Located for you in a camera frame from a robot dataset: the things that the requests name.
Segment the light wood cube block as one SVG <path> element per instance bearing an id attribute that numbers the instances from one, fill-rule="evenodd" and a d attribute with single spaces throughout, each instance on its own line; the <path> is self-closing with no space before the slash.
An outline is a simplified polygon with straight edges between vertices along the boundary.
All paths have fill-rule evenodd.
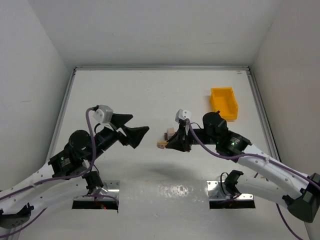
<path id="1" fill-rule="evenodd" d="M 167 129 L 167 138 L 170 139 L 176 133 L 173 127 Z"/>

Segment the patterned small wood block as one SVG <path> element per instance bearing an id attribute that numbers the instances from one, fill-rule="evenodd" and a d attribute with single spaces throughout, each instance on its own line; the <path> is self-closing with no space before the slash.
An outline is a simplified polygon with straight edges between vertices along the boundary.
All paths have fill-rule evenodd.
<path id="1" fill-rule="evenodd" d="M 158 141 L 156 143 L 156 146 L 159 148 L 159 149 L 165 149 L 166 146 L 167 146 L 168 142 L 167 141 Z"/>

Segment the yellow plastic bin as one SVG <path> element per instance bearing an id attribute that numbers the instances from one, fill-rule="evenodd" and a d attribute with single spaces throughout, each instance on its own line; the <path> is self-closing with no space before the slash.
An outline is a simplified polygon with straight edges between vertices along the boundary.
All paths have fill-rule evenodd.
<path id="1" fill-rule="evenodd" d="M 232 87 L 211 88 L 209 98 L 213 112 L 219 112 L 227 121 L 235 121 L 238 118 L 238 103 Z"/>

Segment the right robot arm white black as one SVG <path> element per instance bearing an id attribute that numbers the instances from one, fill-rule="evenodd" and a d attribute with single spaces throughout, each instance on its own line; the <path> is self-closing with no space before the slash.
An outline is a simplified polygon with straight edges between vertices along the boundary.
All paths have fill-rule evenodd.
<path id="1" fill-rule="evenodd" d="M 227 121 L 219 112 L 208 112 L 202 118 L 203 127 L 193 128 L 188 110 L 177 111 L 176 133 L 167 141 L 166 148 L 190 152 L 200 145 L 209 154 L 232 161 L 253 170 L 265 180 L 245 176 L 232 170 L 222 188 L 231 197 L 253 194 L 286 208 L 297 219 L 312 223 L 320 208 L 320 175 L 299 172 L 264 153 L 249 139 L 228 129 Z"/>

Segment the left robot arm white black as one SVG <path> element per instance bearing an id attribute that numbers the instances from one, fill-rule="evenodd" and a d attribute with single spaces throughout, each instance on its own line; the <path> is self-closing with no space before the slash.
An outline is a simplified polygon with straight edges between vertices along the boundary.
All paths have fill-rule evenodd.
<path id="1" fill-rule="evenodd" d="M 127 127 L 131 114 L 111 117 L 111 128 L 104 127 L 94 133 L 90 118 L 86 117 L 88 130 L 73 132 L 64 149 L 52 156 L 39 170 L 17 185 L 0 193 L 0 226 L 13 229 L 29 222 L 37 211 L 78 196 L 95 198 L 105 183 L 95 161 L 113 144 L 137 148 L 148 126 Z"/>

